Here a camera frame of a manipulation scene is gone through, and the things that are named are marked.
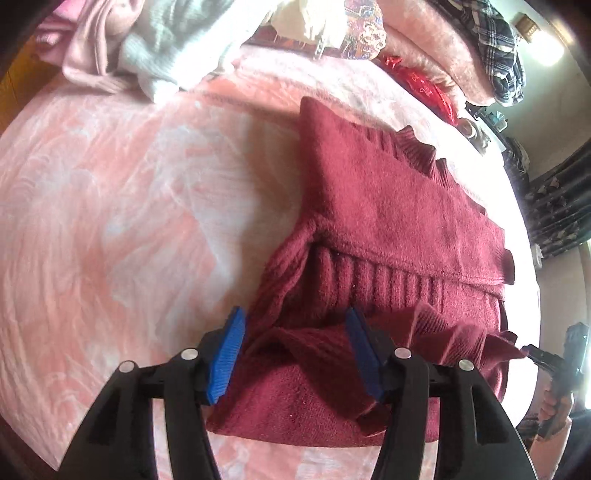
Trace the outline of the person's right hand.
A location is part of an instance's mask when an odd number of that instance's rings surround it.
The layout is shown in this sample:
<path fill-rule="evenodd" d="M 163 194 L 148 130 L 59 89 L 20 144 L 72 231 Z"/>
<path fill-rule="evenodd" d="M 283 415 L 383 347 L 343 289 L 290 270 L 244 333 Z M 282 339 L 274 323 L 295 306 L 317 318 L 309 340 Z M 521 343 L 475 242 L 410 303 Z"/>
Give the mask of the person's right hand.
<path fill-rule="evenodd" d="M 542 403 L 538 413 L 540 421 L 556 420 L 559 424 L 566 422 L 573 407 L 573 396 L 563 396 L 557 399 L 550 389 L 543 392 Z"/>

